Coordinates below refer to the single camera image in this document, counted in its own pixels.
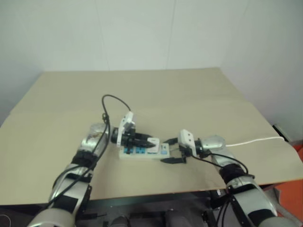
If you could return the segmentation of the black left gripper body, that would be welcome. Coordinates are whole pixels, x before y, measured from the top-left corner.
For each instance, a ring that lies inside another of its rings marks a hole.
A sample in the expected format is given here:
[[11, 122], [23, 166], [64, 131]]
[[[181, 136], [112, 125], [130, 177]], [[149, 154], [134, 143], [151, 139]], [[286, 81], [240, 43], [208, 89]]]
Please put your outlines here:
[[126, 148], [132, 148], [134, 146], [134, 141], [135, 141], [135, 128], [126, 130], [122, 134], [122, 146]]

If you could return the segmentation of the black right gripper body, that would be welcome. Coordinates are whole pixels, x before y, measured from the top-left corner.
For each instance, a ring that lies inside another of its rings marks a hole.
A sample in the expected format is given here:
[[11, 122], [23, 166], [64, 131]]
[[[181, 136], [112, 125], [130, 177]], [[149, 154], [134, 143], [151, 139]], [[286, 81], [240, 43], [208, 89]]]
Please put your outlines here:
[[179, 144], [179, 151], [181, 152], [182, 163], [187, 163], [187, 158], [192, 156], [192, 148], [189, 145]]

